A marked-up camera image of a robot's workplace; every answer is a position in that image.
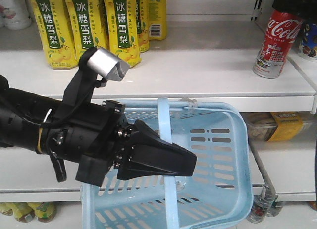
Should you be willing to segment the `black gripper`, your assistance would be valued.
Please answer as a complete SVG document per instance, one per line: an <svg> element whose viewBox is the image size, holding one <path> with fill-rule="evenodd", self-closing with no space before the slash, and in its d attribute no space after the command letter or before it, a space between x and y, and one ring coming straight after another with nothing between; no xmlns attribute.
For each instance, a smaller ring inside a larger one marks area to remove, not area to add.
<svg viewBox="0 0 317 229"><path fill-rule="evenodd" d="M144 176L192 176L197 156L168 143L143 121L127 124L125 104L108 100L89 103L60 126L41 128L39 151L52 162L56 179L67 179L65 161L78 164L75 179L101 186L117 153L117 179Z"/></svg>

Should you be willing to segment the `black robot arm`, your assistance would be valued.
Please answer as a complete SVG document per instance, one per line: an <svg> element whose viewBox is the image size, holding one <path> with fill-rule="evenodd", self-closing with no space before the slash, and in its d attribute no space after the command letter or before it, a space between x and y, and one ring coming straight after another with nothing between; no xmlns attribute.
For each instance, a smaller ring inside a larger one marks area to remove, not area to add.
<svg viewBox="0 0 317 229"><path fill-rule="evenodd" d="M64 161L78 164L76 180L101 186L116 168L117 178L192 176L197 156L168 143L143 121L128 123L124 104L108 100L70 107L62 101L11 88L0 79L0 145L48 155L59 182Z"/></svg>

